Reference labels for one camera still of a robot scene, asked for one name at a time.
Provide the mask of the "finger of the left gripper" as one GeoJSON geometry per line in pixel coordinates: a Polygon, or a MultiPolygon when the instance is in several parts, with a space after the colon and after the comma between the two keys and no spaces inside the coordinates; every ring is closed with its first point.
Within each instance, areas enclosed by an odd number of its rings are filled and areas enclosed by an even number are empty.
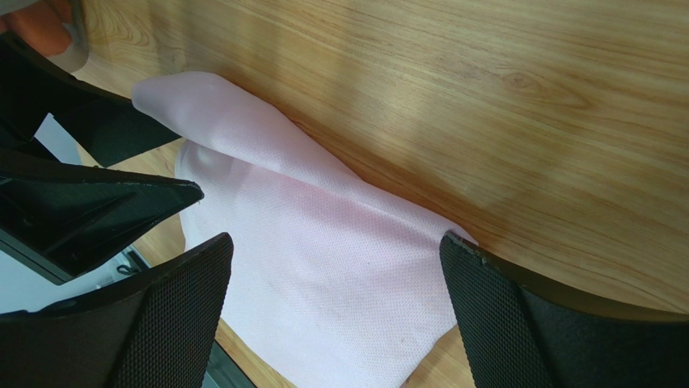
{"type": "Polygon", "coordinates": [[[1,151],[1,250],[55,285],[203,198],[190,181],[1,151]]]}
{"type": "Polygon", "coordinates": [[[32,142],[47,115],[104,167],[178,139],[131,99],[76,79],[15,33],[2,33],[1,145],[32,142]]]}

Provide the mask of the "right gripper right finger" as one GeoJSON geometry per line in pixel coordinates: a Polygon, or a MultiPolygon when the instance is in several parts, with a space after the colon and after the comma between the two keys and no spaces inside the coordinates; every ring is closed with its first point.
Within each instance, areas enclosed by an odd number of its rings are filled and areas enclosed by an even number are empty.
{"type": "Polygon", "coordinates": [[[452,232],[439,255],[476,386],[687,386],[686,314],[575,289],[452,232]]]}

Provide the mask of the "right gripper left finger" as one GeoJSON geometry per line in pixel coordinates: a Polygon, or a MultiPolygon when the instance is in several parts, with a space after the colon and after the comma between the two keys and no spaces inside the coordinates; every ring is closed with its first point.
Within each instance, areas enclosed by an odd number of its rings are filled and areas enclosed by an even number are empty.
{"type": "Polygon", "coordinates": [[[222,233],[102,289],[3,314],[2,386],[201,386],[232,255],[222,233]]]}

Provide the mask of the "pink t shirt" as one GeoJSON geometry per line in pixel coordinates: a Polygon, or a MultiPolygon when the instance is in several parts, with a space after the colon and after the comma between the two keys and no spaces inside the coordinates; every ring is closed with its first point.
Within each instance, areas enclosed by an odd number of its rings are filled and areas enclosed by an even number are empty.
{"type": "Polygon", "coordinates": [[[233,240],[222,319],[295,386],[402,386],[456,324],[439,247],[457,224],[216,74],[151,78],[132,101],[184,139],[175,177],[204,193],[180,213],[187,247],[233,240]]]}

